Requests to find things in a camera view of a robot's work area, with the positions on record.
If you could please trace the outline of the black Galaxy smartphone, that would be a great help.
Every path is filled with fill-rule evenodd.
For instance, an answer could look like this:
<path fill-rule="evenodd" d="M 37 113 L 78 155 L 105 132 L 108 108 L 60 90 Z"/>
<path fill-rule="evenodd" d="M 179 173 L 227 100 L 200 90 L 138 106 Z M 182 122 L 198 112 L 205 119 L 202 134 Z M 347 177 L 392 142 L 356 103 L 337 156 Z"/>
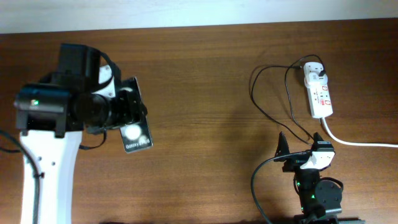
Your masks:
<path fill-rule="evenodd" d="M 144 105 L 141 90 L 136 77 L 123 81 L 120 89 L 127 97 L 130 118 L 124 126 L 120 127 L 120 133 L 127 154 L 148 149 L 154 145 L 153 138 L 147 120 L 147 108 Z"/>

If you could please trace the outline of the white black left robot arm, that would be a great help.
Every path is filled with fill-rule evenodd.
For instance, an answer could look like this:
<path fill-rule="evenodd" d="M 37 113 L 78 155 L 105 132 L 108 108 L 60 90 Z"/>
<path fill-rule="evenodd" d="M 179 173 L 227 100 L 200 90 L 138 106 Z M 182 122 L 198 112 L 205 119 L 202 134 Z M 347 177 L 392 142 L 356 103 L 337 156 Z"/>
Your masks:
<path fill-rule="evenodd" d="M 22 223 L 70 223 L 76 157 L 83 134 L 118 130 L 127 153 L 153 145 L 136 78 L 102 51 L 62 44 L 58 67 L 16 96 L 16 142 L 24 158 Z"/>

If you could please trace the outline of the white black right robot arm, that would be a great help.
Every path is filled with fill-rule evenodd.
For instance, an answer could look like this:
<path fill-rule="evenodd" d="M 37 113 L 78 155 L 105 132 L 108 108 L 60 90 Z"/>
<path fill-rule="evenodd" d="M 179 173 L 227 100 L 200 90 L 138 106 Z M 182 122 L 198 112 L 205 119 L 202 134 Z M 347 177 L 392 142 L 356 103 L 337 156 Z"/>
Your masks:
<path fill-rule="evenodd" d="M 276 162 L 282 162 L 283 172 L 294 173 L 294 189 L 299 196 L 302 214 L 295 223 L 338 223 L 342 212 L 343 183 L 320 172 L 330 167 L 335 156 L 331 142 L 315 133 L 309 150 L 290 152 L 284 133 L 279 133 L 275 152 Z"/>

